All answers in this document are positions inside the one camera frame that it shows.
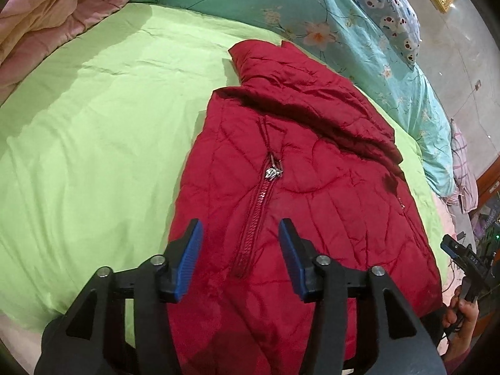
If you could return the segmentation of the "person's right hand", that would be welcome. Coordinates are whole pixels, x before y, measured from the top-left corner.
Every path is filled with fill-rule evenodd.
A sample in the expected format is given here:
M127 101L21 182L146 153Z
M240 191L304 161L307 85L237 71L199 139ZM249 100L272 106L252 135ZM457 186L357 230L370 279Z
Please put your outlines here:
M478 303L461 298L462 286L455 289L450 305L445 310L442 325L449 328L460 321L459 330L449 342L446 353L442 356L444 362L451 362L463 356L471 345L475 325L479 316Z

